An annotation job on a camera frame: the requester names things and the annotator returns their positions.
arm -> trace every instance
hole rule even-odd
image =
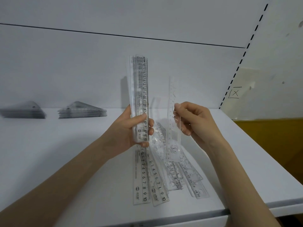
[[[191,135],[209,156],[223,188],[233,224],[238,227],[280,227],[222,136],[210,111],[189,102],[176,104],[175,111],[176,120],[181,116],[182,132]]]
[[[109,129],[51,177],[0,212],[0,226],[53,226],[84,184],[109,159],[136,143],[132,127],[146,114],[130,118],[130,106]],[[149,119],[152,127],[154,121]],[[148,142],[139,143],[148,147]]]

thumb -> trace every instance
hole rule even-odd
[[[146,120],[146,118],[147,118],[147,114],[143,113],[142,115],[138,115],[133,118],[127,119],[125,121],[125,125],[126,125],[126,127],[131,128],[131,127],[136,126],[137,124],[143,122],[144,120]]]
[[[197,119],[196,115],[194,115],[190,111],[186,110],[179,103],[175,103],[175,110],[182,118],[186,119],[188,122],[195,122]]]

white shelf surface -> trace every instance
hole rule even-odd
[[[0,0],[0,23],[246,47],[268,0]]]
[[[167,108],[169,76],[182,82],[181,101],[219,108],[245,50],[7,25],[0,32],[0,107],[33,100],[61,108],[79,100],[126,108],[126,57],[141,54],[150,108]]]
[[[46,119],[0,119],[0,210],[47,179],[104,133],[122,109],[107,117],[58,119],[57,109],[44,109]],[[233,147],[260,196],[279,215],[303,212],[303,186],[234,124],[221,110],[211,109],[223,136]],[[150,117],[165,121],[165,109]],[[170,201],[133,205],[133,151],[109,160],[88,181],[57,223],[58,226],[108,226],[143,223],[166,225],[207,220],[227,214],[222,189],[206,154],[190,137],[182,136],[189,159],[204,177],[209,198],[191,197],[187,188],[171,191]]]

